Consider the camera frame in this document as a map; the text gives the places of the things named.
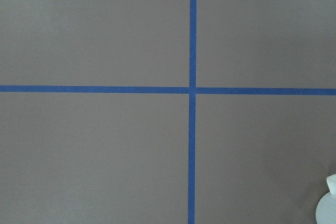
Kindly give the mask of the white HOME mug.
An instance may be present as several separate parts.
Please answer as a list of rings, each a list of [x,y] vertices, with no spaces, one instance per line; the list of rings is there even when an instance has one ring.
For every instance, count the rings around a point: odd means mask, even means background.
[[[335,174],[326,178],[329,192],[318,202],[316,208],[317,224],[335,224]]]

